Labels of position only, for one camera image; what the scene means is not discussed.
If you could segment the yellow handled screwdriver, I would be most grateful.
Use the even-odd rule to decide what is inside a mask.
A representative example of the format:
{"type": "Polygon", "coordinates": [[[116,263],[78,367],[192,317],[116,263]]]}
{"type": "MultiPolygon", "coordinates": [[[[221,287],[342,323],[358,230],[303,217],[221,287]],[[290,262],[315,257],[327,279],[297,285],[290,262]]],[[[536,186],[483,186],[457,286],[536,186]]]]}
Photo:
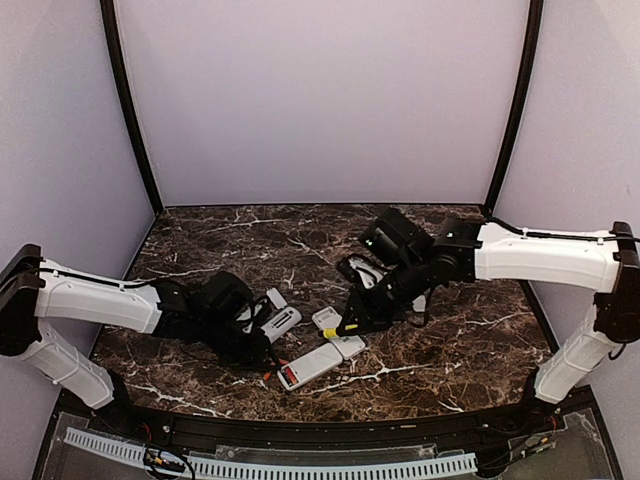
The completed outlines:
{"type": "Polygon", "coordinates": [[[325,339],[342,338],[353,336],[357,333],[359,326],[357,324],[324,328],[322,336],[325,339]]]}

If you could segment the grey remote control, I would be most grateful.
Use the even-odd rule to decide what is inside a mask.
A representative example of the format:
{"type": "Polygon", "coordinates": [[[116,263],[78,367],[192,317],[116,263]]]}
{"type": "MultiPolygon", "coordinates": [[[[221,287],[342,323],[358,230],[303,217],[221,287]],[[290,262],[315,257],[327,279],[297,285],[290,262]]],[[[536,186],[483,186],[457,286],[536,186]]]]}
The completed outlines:
{"type": "Polygon", "coordinates": [[[262,331],[273,344],[284,336],[291,328],[296,326],[302,319],[300,312],[293,307],[285,307],[275,316],[261,326],[262,331]]]}

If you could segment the white remote control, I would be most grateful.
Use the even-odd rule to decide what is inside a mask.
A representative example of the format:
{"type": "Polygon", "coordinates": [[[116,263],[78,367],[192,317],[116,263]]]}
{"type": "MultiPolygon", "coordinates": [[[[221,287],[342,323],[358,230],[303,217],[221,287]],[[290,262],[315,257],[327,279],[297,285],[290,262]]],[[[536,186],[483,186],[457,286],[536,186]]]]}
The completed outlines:
{"type": "Polygon", "coordinates": [[[339,366],[342,361],[339,351],[327,343],[282,366],[277,376],[287,391],[293,391],[339,366]]]}

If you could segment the grey remote battery cover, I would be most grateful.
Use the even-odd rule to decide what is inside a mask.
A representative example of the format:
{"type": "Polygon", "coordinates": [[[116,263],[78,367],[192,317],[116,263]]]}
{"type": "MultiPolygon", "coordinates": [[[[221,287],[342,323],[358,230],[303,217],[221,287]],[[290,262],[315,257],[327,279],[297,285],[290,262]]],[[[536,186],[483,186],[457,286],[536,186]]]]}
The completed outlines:
{"type": "Polygon", "coordinates": [[[288,302],[277,288],[268,289],[266,291],[266,296],[276,310],[282,310],[288,305],[288,302]]]}

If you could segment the white remote sliding cover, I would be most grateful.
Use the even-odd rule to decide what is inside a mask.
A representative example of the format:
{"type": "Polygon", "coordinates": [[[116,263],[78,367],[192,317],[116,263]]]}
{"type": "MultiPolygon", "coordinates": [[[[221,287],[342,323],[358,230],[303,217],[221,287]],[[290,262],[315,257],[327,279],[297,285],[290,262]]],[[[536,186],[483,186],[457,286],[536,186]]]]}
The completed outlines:
{"type": "Polygon", "coordinates": [[[424,313],[427,309],[427,298],[425,295],[418,296],[412,302],[412,309],[415,313],[424,313]]]}

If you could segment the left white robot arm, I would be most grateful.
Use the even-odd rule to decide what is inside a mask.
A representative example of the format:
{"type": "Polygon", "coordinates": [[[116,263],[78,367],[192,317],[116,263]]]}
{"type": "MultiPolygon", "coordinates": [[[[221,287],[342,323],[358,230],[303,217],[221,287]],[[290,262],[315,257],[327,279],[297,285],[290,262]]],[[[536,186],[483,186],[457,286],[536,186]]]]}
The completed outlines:
{"type": "Polygon", "coordinates": [[[1,354],[24,361],[53,383],[100,410],[120,436],[141,427],[122,381],[81,354],[49,324],[75,319],[130,329],[156,338],[202,343],[226,365],[267,371],[276,361],[260,327],[269,316],[237,276],[219,271],[187,286],[171,278],[124,281],[64,267],[24,245],[1,272],[1,354]]]}

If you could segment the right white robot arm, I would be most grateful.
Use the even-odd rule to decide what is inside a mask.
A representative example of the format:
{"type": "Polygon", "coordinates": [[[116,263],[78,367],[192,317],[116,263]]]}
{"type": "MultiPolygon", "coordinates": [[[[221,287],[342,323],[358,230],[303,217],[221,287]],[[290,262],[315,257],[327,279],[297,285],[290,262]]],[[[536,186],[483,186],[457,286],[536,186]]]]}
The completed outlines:
{"type": "Polygon", "coordinates": [[[510,413],[521,434],[534,432],[549,405],[564,400],[616,347],[639,339],[637,238],[625,222],[595,232],[535,231],[496,218],[451,219],[430,236],[398,209],[386,209],[359,241],[386,267],[381,279],[358,277],[348,259],[339,270],[352,287],[341,322],[325,338],[388,329],[421,294],[476,280],[526,280],[593,291],[583,323],[535,373],[525,400],[510,413]]]}

